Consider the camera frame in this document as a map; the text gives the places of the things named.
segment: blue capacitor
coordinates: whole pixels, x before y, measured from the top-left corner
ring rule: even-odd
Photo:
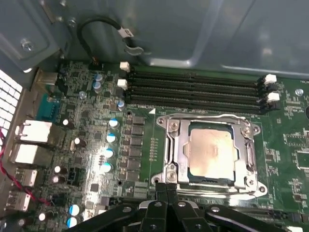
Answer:
[[[101,81],[103,79],[103,76],[101,74],[95,74],[94,79],[95,81]]]

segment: connector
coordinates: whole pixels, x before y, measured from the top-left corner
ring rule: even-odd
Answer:
[[[30,199],[30,195],[25,192],[11,191],[4,209],[22,212],[34,210],[36,203]]]
[[[31,144],[15,144],[12,148],[10,160],[21,166],[38,165],[49,167],[53,153],[46,148]]]
[[[43,183],[43,178],[43,170],[17,168],[15,172],[15,179],[24,187],[40,186]]]
[[[118,79],[117,86],[127,90],[127,80],[126,79]]]
[[[120,69],[128,73],[130,72],[130,64],[128,62],[120,62]]]
[[[267,102],[277,102],[280,100],[280,95],[277,92],[271,92],[267,95]]]
[[[16,128],[16,138],[37,145],[62,147],[65,132],[51,122],[26,120]]]

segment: motherboard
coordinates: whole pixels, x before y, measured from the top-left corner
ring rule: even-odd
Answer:
[[[60,72],[66,94],[45,94],[35,119],[65,131],[40,188],[63,204],[40,205],[37,218],[56,217],[29,231],[60,232],[72,216],[154,199],[157,182],[176,183],[201,207],[309,230],[309,81],[277,77],[276,105],[264,106],[252,94],[259,76],[138,66],[128,74],[75,61]]]

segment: screw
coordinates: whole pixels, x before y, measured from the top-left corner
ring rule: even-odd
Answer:
[[[303,96],[304,94],[304,90],[302,90],[301,88],[298,88],[295,90],[295,94],[299,97]]]
[[[155,203],[155,207],[160,207],[160,206],[162,206],[162,203],[161,203],[161,202],[156,202],[156,203]]]
[[[67,0],[61,0],[60,5],[65,7],[67,5]]]
[[[125,208],[123,209],[122,212],[128,213],[128,212],[130,212],[130,211],[131,211],[131,208],[130,208],[130,207],[125,207]]]
[[[265,188],[262,186],[259,188],[260,192],[265,192]]]
[[[215,213],[218,213],[220,211],[220,209],[216,206],[212,207],[211,210]]]
[[[68,26],[71,28],[74,28],[76,26],[76,19],[75,18],[69,18],[67,20]]]
[[[154,231],[156,229],[156,225],[152,224],[149,228]]]
[[[63,17],[62,17],[62,16],[57,16],[57,17],[56,17],[56,21],[58,21],[58,22],[63,22]]]
[[[184,202],[178,202],[178,206],[184,207],[184,206],[185,206],[185,203],[184,203]]]
[[[243,130],[243,132],[244,132],[245,134],[249,134],[249,133],[250,133],[250,128],[249,128],[249,127],[246,127],[246,128]]]
[[[34,43],[28,39],[22,39],[20,44],[25,52],[32,52],[34,50]]]

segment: black wire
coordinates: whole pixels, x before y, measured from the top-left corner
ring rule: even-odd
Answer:
[[[109,17],[100,16],[100,15],[97,15],[97,16],[94,16],[94,17],[91,17],[91,18],[87,18],[77,25],[77,38],[79,40],[79,43],[81,44],[83,49],[86,51],[86,53],[89,55],[89,57],[92,60],[94,60],[95,58],[92,54],[90,46],[88,45],[88,43],[86,42],[86,40],[83,37],[83,28],[84,28],[84,26],[86,26],[90,23],[93,23],[93,22],[107,23],[107,24],[111,25],[112,27],[114,27],[116,30],[121,29],[121,25],[119,25],[116,21],[114,21],[113,19],[111,19]],[[130,37],[126,37],[123,40],[124,40],[124,42],[126,43],[127,46],[134,47],[134,44],[133,44]],[[144,64],[144,62],[140,58],[138,58],[138,57],[136,57],[136,58],[137,58],[138,62]]]

